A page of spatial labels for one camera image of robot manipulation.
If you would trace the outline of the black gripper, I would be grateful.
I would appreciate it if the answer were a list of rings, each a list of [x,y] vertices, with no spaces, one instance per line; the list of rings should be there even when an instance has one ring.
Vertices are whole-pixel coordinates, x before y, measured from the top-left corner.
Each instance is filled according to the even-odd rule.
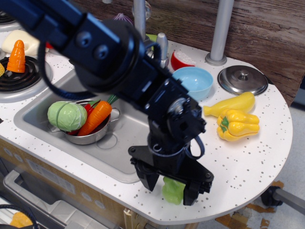
[[[202,109],[172,77],[146,103],[147,145],[132,146],[128,153],[143,186],[153,191],[159,176],[185,184],[183,205],[192,206],[199,194],[209,193],[213,174],[199,163],[205,148]]]

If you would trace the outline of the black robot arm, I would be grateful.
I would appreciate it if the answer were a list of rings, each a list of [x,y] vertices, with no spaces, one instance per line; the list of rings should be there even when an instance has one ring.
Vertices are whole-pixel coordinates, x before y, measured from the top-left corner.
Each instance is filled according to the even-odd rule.
[[[73,62],[85,91],[71,93],[47,82],[55,94],[76,100],[110,93],[147,114],[148,144],[128,150],[147,189],[154,189],[159,175],[184,183],[186,206],[210,191],[213,174],[190,147],[195,140],[204,154],[202,109],[181,81],[161,67],[159,44],[144,42],[127,22],[98,21],[68,0],[3,0],[0,9],[40,41],[41,72],[47,43]]]

